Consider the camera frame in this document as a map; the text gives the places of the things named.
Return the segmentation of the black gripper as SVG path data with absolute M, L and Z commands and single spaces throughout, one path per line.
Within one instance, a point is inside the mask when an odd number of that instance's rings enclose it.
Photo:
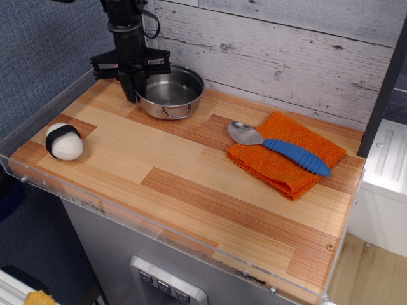
M 96 79 L 119 78 L 127 100 L 134 104 L 135 93 L 138 97 L 146 97 L 149 76 L 171 71 L 170 52 L 148 48 L 141 24 L 108 24 L 107 28 L 113 35 L 115 49 L 90 58 L 94 76 Z

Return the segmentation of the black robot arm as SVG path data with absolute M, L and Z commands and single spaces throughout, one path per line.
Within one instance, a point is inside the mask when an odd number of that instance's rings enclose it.
M 146 11 L 146 1 L 102 1 L 107 13 L 107 28 L 115 49 L 90 58 L 95 79 L 116 79 L 128 101 L 135 103 L 146 94 L 146 81 L 152 75 L 171 72 L 170 52 L 148 48 L 145 39 L 156 39 L 160 25 L 152 36 L 146 34 L 142 16 L 158 18 Z

